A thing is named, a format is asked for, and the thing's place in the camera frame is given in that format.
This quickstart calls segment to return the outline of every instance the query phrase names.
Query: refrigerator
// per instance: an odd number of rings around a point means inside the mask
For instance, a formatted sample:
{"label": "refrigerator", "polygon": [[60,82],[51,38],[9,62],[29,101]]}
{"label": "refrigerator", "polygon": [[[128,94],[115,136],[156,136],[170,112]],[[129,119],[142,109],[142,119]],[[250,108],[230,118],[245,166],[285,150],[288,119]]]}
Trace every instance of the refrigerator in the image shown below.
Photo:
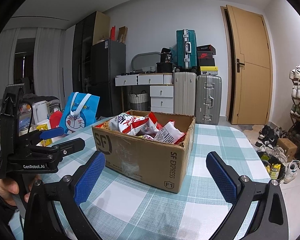
{"label": "refrigerator", "polygon": [[91,86],[88,93],[100,97],[97,117],[122,113],[121,87],[114,78],[126,72],[126,45],[106,40],[91,47]]}

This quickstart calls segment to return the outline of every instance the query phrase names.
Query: shield icon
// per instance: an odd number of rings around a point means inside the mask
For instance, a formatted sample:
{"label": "shield icon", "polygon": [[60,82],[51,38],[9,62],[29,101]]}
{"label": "shield icon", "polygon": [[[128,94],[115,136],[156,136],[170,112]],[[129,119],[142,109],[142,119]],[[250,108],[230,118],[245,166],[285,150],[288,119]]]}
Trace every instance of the shield icon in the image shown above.
{"label": "shield icon", "polygon": [[171,181],[165,181],[164,186],[168,189],[172,189],[174,188],[174,183],[172,183]]}

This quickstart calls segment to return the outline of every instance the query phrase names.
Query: metal screw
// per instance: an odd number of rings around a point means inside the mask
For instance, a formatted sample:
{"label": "metal screw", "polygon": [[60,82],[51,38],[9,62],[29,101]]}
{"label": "metal screw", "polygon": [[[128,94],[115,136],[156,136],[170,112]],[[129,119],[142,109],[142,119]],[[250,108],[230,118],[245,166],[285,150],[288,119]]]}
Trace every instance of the metal screw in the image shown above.
{"label": "metal screw", "polygon": [[273,185],[275,185],[275,186],[278,185],[278,182],[277,182],[275,179],[272,179],[272,180],[271,180],[271,183],[272,183]]}
{"label": "metal screw", "polygon": [[62,180],[63,180],[64,182],[70,181],[70,180],[71,180],[71,175],[65,175],[65,176],[63,176]]}
{"label": "metal screw", "polygon": [[241,176],[241,180],[244,181],[244,182],[248,182],[250,179],[249,179],[248,176],[242,175],[242,176]]}
{"label": "metal screw", "polygon": [[40,179],[37,179],[35,182],[34,182],[34,185],[35,186],[39,186],[41,184],[41,180]]}

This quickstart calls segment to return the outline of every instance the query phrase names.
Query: cartoon character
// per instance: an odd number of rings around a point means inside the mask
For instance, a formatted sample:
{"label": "cartoon character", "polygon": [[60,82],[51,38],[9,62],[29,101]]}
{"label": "cartoon character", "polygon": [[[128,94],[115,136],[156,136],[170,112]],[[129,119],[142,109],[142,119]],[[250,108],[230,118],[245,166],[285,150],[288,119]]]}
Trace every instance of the cartoon character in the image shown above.
{"label": "cartoon character", "polygon": [[84,128],[86,126],[86,118],[81,111],[74,116],[71,116],[70,112],[66,116],[66,127],[65,133],[70,134],[76,132],[80,128]]}

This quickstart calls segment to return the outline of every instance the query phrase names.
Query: tile floor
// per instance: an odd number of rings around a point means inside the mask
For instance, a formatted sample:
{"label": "tile floor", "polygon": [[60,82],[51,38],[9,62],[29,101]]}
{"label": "tile floor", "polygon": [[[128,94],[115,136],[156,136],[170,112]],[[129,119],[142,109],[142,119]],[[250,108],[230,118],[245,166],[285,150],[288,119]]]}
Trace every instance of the tile floor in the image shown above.
{"label": "tile floor", "polygon": [[[232,125],[228,121],[220,121],[218,125],[230,126],[240,130],[237,125]],[[287,210],[289,240],[295,240],[300,235],[300,170],[293,181],[288,184],[281,183],[280,187]]]}

